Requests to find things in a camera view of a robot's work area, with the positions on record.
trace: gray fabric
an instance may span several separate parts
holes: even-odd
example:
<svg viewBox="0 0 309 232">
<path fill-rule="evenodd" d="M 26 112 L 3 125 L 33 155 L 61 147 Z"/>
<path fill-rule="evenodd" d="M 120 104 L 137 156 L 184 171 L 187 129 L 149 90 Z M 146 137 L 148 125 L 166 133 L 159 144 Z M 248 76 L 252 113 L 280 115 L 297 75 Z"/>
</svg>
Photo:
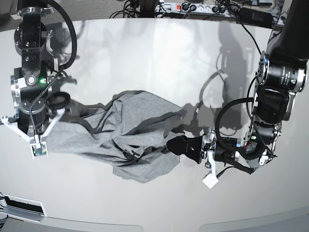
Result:
<svg viewBox="0 0 309 232">
<path fill-rule="evenodd" d="M 144 183 L 179 163 L 166 142 L 183 135 L 173 129 L 183 115 L 180 107 L 148 92 L 125 94 L 109 110 L 87 108 L 75 123 L 56 124 L 48 150 L 100 160 L 114 166 L 115 175 Z"/>
</svg>

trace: screw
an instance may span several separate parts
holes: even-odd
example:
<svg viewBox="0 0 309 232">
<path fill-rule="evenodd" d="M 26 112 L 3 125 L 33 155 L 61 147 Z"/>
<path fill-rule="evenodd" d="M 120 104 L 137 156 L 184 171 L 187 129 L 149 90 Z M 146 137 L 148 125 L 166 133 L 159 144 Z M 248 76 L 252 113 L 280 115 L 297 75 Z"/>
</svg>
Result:
<svg viewBox="0 0 309 232">
<path fill-rule="evenodd" d="M 48 36 L 53 36 L 54 35 L 54 31 L 53 30 L 50 30 L 48 33 L 47 33 Z"/>
<path fill-rule="evenodd" d="M 34 84 L 35 80 L 36 80 L 35 76 L 34 76 L 34 75 L 31 75 L 31 76 L 28 78 L 28 83 L 29 83 L 30 85 L 32 85 L 32 84 Z"/>
</svg>

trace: power cord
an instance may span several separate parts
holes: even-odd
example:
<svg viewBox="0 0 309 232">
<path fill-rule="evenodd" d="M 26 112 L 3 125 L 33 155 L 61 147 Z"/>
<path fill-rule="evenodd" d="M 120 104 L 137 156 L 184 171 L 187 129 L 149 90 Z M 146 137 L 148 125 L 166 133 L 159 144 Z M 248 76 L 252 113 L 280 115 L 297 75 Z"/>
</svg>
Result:
<svg viewBox="0 0 309 232">
<path fill-rule="evenodd" d="M 139 17 L 140 12 L 138 12 L 136 10 L 136 8 L 132 8 L 132 9 L 128 9 L 129 7 L 132 7 L 132 4 L 136 3 L 138 0 L 136 0 L 135 2 L 130 2 L 130 0 L 127 0 L 124 3 L 123 9 L 120 11 L 116 11 L 114 13 L 112 13 L 110 15 L 110 18 L 116 18 L 118 15 L 122 14 L 122 18 L 125 18 L 125 16 L 127 15 L 128 18 L 130 17 L 135 17 L 135 15 L 137 15 Z"/>
<path fill-rule="evenodd" d="M 236 18 L 236 20 L 242 25 L 242 27 L 245 29 L 245 31 L 251 36 L 251 38 L 253 39 L 255 46 L 257 48 L 257 50 L 259 51 L 259 53 L 261 54 L 261 50 L 259 48 L 259 45 L 257 44 L 255 38 L 253 37 L 253 35 L 248 31 L 248 29 L 244 26 L 244 24 L 242 23 L 242 21 L 240 20 L 240 18 L 237 16 L 237 14 L 235 14 L 234 10 L 232 9 L 231 5 L 230 5 L 230 0 L 224 0 L 227 4 L 227 7 L 230 9 L 230 12 L 234 15 L 234 17 Z"/>
<path fill-rule="evenodd" d="M 190 6 L 190 9 L 188 10 L 188 12 L 183 16 L 183 18 L 187 18 L 187 16 L 189 16 L 189 14 L 192 12 L 192 11 L 195 11 L 197 9 L 197 7 L 195 5 L 191 5 Z"/>
<path fill-rule="evenodd" d="M 219 172 L 219 174 L 217 174 L 217 178 L 219 178 L 220 176 L 223 175 L 223 173 L 227 170 L 227 169 L 230 169 L 230 168 L 235 168 L 234 166 L 230 166 L 230 167 L 227 167 L 225 169 L 223 169 L 221 172 Z"/>
<path fill-rule="evenodd" d="M 236 6 L 236 5 L 239 6 L 239 4 L 245 3 L 245 2 L 247 2 L 247 1 L 251 1 L 251 0 L 244 0 L 244 1 L 241 1 L 241 2 L 238 2 L 238 3 L 234 3 L 233 5 L 231 5 L 231 7 Z M 218 15 L 219 13 L 220 13 L 220 10 L 218 10 L 216 13 L 213 13 L 213 14 L 207 16 L 207 17 L 204 18 L 203 20 L 207 20 L 207 19 L 209 19 L 210 17 L 213 17 L 213 16 Z"/>
</svg>

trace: power strip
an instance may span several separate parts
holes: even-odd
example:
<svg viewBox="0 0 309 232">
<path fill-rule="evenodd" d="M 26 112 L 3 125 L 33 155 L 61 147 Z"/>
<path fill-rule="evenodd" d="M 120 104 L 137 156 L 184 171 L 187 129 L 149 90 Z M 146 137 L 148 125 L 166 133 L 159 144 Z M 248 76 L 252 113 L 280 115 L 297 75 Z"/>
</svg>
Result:
<svg viewBox="0 0 309 232">
<path fill-rule="evenodd" d="M 185 11 L 183 9 L 183 3 L 171 3 L 171 2 L 160 2 L 161 5 L 158 5 L 155 9 L 156 13 L 178 13 L 178 14 L 187 14 L 188 10 Z M 228 17 L 228 18 L 235 18 L 233 15 L 230 15 L 228 10 L 224 7 L 218 7 L 217 5 L 209 5 L 209 4 L 193 4 L 191 3 L 190 6 L 195 5 L 197 8 L 195 11 L 191 11 L 190 14 L 192 15 L 213 15 L 217 13 L 216 16 L 221 17 Z"/>
</svg>

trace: white tabletop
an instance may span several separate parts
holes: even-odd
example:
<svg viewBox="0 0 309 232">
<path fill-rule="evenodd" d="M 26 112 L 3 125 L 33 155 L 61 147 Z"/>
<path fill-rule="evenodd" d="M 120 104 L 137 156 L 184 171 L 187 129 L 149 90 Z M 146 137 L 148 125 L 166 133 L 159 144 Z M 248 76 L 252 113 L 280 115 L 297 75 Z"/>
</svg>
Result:
<svg viewBox="0 0 309 232">
<path fill-rule="evenodd" d="M 81 22 L 74 25 L 78 33 Z M 270 30 L 248 29 L 265 50 Z M 21 67 L 21 57 L 13 35 L 0 33 L 0 115 L 14 114 L 10 76 Z M 244 97 L 259 54 L 240 25 L 174 19 L 87 21 L 78 40 L 79 59 L 67 70 L 78 85 L 66 84 L 62 90 L 82 104 L 107 104 L 123 91 L 146 90 L 185 106 L 189 124 L 204 83 L 217 71 L 220 53 L 218 69 L 224 72 L 230 98 Z M 220 77 L 201 96 L 199 126 L 213 126 L 211 108 L 223 102 Z M 32 159 L 28 144 L 1 126 L 0 191 L 42 201 L 52 218 L 139 225 L 145 232 L 197 232 L 204 224 L 296 209 L 309 205 L 308 97 L 308 89 L 299 94 L 291 120 L 283 123 L 278 158 L 253 175 L 228 170 L 213 189 L 201 182 L 208 172 L 204 165 L 186 157 L 171 173 L 141 184 L 113 175 L 110 165 L 74 154 Z M 236 136 L 248 128 L 243 109 L 241 118 L 243 129 Z"/>
</svg>

